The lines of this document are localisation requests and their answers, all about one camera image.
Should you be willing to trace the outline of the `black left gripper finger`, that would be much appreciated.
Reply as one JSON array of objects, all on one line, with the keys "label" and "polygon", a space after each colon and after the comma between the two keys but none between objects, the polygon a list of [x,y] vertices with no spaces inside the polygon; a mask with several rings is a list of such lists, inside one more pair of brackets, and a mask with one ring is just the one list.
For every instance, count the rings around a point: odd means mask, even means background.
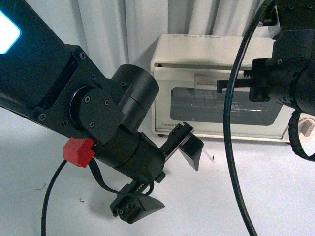
[{"label": "black left gripper finger", "polygon": [[193,134],[189,134],[179,146],[179,150],[185,160],[196,171],[199,170],[199,161],[203,147],[204,143],[202,140]]},{"label": "black left gripper finger", "polygon": [[110,204],[113,216],[118,216],[129,224],[133,224],[163,208],[165,208],[165,205],[151,196],[129,197],[117,195],[116,199]]}]

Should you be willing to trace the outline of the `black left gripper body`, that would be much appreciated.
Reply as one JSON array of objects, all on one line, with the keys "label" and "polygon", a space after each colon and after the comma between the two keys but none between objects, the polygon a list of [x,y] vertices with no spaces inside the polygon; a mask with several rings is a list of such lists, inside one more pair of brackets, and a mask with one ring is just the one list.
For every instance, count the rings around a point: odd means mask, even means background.
[{"label": "black left gripper body", "polygon": [[192,131],[188,123],[179,123],[158,147],[144,133],[131,133],[120,125],[110,140],[94,144],[94,156],[136,182],[161,182],[165,162]]}]

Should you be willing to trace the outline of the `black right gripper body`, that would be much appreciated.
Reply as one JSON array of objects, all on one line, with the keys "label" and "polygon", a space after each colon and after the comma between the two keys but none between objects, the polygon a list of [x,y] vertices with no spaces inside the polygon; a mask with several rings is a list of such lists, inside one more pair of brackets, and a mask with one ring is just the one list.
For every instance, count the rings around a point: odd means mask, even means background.
[{"label": "black right gripper body", "polygon": [[250,101],[273,100],[303,113],[315,112],[315,63],[310,59],[296,57],[281,63],[254,59],[244,76],[252,80]]}]

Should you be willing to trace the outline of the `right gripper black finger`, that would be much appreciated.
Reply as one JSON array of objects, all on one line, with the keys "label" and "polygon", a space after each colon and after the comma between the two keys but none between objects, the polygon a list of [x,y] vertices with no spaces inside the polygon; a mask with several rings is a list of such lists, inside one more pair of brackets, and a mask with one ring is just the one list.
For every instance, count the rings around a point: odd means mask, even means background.
[{"label": "right gripper black finger", "polygon": [[[229,80],[217,80],[217,93],[222,93],[223,89],[228,88]],[[249,88],[253,87],[253,79],[236,79],[234,88]]]}]

